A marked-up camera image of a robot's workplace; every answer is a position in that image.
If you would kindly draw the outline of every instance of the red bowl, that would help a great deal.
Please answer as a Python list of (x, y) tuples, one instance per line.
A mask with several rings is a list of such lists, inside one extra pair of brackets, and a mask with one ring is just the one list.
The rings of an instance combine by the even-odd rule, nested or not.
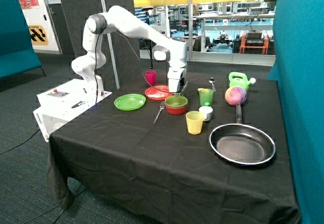
[(167, 112), (169, 114), (180, 115), (180, 114), (183, 114), (183, 113), (186, 112), (186, 110), (187, 110), (187, 104), (184, 105), (184, 106), (181, 106), (181, 107), (176, 107), (176, 108), (170, 107), (170, 106), (166, 105), (166, 109), (167, 109)]

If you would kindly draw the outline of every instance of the teal chair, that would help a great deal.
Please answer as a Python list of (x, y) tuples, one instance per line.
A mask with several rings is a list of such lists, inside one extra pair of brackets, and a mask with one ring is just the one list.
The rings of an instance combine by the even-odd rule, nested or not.
[(41, 67), (18, 0), (0, 0), (0, 78)]
[(324, 0), (277, 0), (274, 41), (300, 223), (324, 223)]

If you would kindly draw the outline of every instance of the pink cup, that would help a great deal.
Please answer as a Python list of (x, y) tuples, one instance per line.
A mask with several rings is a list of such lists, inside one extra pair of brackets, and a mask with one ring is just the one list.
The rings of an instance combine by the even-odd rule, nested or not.
[(145, 78), (150, 85), (154, 85), (156, 80), (156, 71), (146, 71)]

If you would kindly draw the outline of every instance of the plastic cup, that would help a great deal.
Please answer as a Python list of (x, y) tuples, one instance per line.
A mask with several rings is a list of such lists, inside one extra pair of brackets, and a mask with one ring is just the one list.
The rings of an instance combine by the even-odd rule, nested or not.
[(199, 108), (199, 112), (203, 113), (204, 121), (209, 121), (212, 118), (213, 108), (209, 106), (202, 106)]
[(186, 113), (186, 121), (188, 132), (192, 135), (197, 135), (201, 132), (204, 114), (199, 111), (190, 111)]
[(204, 106), (205, 103), (209, 103), (209, 105), (212, 105), (214, 91), (211, 89), (203, 88), (199, 90), (199, 101), (200, 106)]
[(156, 81), (156, 71), (146, 71), (145, 78), (150, 85), (154, 85)]

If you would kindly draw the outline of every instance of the fork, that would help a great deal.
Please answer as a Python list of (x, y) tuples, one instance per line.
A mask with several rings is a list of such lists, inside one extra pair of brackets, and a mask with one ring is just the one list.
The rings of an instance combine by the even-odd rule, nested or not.
[(166, 108), (166, 106), (165, 106), (165, 103), (164, 103), (164, 100), (163, 100), (162, 103), (161, 103), (161, 105), (160, 105), (160, 110), (159, 110), (159, 112), (157, 113), (157, 116), (156, 116), (156, 118), (155, 118), (153, 124), (155, 124), (155, 122), (157, 121), (157, 118), (158, 118), (158, 116), (160, 115), (160, 112), (161, 112), (163, 109), (165, 109), (165, 108)]

